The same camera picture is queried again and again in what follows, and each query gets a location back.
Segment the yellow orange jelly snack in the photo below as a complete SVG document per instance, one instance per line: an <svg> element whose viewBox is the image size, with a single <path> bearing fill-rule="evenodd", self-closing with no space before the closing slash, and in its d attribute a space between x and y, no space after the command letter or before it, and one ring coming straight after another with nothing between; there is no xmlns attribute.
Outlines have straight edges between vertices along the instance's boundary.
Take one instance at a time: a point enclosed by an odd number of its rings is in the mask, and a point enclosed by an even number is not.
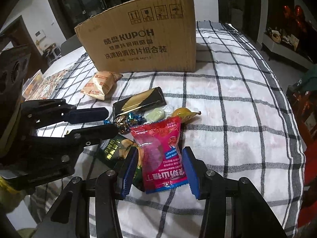
<svg viewBox="0 0 317 238"><path fill-rule="evenodd" d="M190 121L192 118L194 118L197 115L201 115L201 112L192 112L188 108L180 107L172 113L172 117L178 117L181 120L181 123L185 123L187 121Z"/></svg>

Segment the white shelf rack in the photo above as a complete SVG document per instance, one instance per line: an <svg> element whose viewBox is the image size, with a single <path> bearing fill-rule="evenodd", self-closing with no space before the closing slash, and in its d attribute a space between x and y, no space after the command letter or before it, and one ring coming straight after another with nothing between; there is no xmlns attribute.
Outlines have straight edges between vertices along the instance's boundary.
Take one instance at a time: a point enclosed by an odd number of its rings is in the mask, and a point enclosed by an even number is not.
<svg viewBox="0 0 317 238"><path fill-rule="evenodd" d="M43 51L42 56L47 60L47 63L51 65L53 62L62 57L60 47L53 43Z"/></svg>

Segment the grey dining chair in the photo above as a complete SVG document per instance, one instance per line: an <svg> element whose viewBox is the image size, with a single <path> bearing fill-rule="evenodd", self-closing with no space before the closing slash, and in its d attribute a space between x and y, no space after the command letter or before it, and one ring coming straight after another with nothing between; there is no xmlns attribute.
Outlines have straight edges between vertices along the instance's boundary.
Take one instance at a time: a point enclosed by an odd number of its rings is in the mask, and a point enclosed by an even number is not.
<svg viewBox="0 0 317 238"><path fill-rule="evenodd" d="M82 44L77 35L73 35L61 44L61 56L69 54L70 52L82 47Z"/></svg>

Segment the pink hawthorn snack bag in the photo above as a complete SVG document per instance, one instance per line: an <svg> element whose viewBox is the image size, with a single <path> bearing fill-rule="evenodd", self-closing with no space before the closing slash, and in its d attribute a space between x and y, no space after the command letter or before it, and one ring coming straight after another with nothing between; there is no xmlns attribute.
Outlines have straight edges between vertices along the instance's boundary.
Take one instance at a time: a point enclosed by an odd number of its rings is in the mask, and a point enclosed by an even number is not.
<svg viewBox="0 0 317 238"><path fill-rule="evenodd" d="M156 193L188 183L178 147L180 117L136 126L131 135L143 151L142 178L145 193Z"/></svg>

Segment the blue foil candy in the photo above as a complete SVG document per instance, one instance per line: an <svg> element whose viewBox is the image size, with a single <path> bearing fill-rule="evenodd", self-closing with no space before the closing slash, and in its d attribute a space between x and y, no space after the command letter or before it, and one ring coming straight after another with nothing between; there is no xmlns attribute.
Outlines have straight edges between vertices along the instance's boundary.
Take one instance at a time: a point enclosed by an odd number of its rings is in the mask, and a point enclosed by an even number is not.
<svg viewBox="0 0 317 238"><path fill-rule="evenodd" d="M132 127L143 125L146 119L141 114L129 112L128 114L118 115L113 121L106 119L103 121L104 125L114 124L118 128L120 134L128 134Z"/></svg>

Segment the brown cardboard box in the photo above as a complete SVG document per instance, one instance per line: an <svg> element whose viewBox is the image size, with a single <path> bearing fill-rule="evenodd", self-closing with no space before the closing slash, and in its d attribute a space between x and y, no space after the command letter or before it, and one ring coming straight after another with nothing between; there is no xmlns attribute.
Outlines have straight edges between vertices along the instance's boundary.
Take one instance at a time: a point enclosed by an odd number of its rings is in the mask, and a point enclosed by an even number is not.
<svg viewBox="0 0 317 238"><path fill-rule="evenodd" d="M99 71L196 70L194 0L132 0L75 27Z"/></svg>

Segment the red balloons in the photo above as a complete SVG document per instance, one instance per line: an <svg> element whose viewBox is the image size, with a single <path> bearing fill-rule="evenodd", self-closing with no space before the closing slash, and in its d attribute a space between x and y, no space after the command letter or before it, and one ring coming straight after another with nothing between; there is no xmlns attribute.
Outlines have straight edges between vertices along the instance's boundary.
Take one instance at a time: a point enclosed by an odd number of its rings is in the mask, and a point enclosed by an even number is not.
<svg viewBox="0 0 317 238"><path fill-rule="evenodd" d="M305 14L300 5L296 5L292 10L289 6L283 7L284 18L287 19L291 25L303 32L306 32Z"/></svg>

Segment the white low tv cabinet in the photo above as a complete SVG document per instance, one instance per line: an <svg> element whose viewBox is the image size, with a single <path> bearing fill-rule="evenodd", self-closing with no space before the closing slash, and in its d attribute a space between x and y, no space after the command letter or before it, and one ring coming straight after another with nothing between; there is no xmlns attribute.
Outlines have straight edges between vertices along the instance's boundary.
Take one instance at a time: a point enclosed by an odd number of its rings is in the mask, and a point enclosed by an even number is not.
<svg viewBox="0 0 317 238"><path fill-rule="evenodd" d="M297 63L306 69L313 68L314 64L302 57L300 54L296 53L292 49L289 49L281 44L278 44L272 40L268 35L263 35L262 45L264 45L271 53L277 54L281 57L289 59L294 63Z"/></svg>

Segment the green cracker snack packet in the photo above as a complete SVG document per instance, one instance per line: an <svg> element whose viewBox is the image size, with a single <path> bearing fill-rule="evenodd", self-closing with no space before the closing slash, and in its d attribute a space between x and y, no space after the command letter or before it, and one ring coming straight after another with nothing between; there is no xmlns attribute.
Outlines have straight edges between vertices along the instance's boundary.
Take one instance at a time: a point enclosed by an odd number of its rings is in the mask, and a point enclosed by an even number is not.
<svg viewBox="0 0 317 238"><path fill-rule="evenodd" d="M130 149L133 147L135 147L139 153L139 160L133 178L133 185L138 190L145 192L142 177L142 160L144 152L136 142L118 134L113 139L102 141L97 149L97 158L108 168L115 168L118 162L126 159Z"/></svg>

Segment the green candy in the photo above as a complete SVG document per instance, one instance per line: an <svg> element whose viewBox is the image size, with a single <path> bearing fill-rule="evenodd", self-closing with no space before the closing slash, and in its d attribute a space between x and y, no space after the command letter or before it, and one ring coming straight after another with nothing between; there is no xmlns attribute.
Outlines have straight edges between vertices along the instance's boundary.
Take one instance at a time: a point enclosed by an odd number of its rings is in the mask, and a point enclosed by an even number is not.
<svg viewBox="0 0 317 238"><path fill-rule="evenodd" d="M146 123L154 123L170 117L174 111L172 106L157 107L145 114Z"/></svg>

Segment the red wooden chair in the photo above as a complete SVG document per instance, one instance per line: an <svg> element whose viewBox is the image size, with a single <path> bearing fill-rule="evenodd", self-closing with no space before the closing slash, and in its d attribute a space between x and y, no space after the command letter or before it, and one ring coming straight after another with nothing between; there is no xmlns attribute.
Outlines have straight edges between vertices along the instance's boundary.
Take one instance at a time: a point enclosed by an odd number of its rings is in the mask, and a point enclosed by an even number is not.
<svg viewBox="0 0 317 238"><path fill-rule="evenodd" d="M299 227L316 217L316 91L299 92L288 86L286 96L296 118L300 136L306 145L304 154L304 197L299 214Z"/></svg>

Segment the tan fortune biscuit packet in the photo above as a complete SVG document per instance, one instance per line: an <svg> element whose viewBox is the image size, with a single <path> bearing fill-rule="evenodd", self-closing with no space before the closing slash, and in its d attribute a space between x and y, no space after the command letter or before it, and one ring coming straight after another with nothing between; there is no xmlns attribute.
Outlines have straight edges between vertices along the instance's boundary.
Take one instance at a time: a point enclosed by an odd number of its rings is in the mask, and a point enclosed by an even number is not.
<svg viewBox="0 0 317 238"><path fill-rule="evenodd" d="M81 89L81 93L88 95L100 101L105 100L105 96L111 91L118 80L123 77L122 74L110 71L98 71L88 83Z"/></svg>

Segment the checkered white tablecloth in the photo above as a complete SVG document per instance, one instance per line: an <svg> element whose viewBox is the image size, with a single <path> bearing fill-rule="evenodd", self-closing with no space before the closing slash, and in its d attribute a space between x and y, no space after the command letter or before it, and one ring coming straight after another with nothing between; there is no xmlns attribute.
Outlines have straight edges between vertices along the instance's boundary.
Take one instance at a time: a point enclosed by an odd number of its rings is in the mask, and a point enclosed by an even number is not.
<svg viewBox="0 0 317 238"><path fill-rule="evenodd" d="M173 108L201 111L180 134L208 169L230 179L249 178L267 201L287 237L297 232L304 188L305 155L285 93L256 48L238 31L197 22L195 73L125 73L105 101L81 93L97 71L83 47L57 60L45 73L69 68L54 98L77 108L105 107L161 87ZM189 185L147 195L132 187L118 202L124 237L198 237L204 201Z"/></svg>

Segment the floral patterned placemat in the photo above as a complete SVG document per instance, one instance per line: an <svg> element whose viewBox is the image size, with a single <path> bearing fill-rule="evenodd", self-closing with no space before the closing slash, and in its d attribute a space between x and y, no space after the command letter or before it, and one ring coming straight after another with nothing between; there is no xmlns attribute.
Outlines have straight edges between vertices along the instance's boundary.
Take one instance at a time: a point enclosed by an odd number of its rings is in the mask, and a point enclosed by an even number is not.
<svg viewBox="0 0 317 238"><path fill-rule="evenodd" d="M63 78L70 73L69 69L59 71L51 76L46 77L41 83L32 90L27 101L51 99L57 88L62 84Z"/></svg>

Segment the black gold snack packet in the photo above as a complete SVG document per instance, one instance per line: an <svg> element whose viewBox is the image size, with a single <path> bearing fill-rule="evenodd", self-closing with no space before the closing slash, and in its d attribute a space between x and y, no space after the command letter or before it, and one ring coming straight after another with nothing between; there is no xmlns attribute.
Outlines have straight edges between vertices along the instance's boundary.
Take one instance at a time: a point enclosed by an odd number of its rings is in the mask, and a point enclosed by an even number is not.
<svg viewBox="0 0 317 238"><path fill-rule="evenodd" d="M113 104L113 116L116 118L130 112L146 112L166 104L162 89L156 87L115 102Z"/></svg>

